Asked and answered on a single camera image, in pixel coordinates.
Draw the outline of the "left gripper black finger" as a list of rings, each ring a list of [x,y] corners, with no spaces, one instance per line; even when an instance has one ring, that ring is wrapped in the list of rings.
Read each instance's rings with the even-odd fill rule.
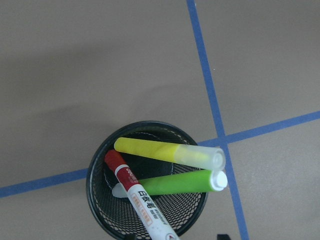
[[[228,234],[217,234],[217,240],[232,240]]]

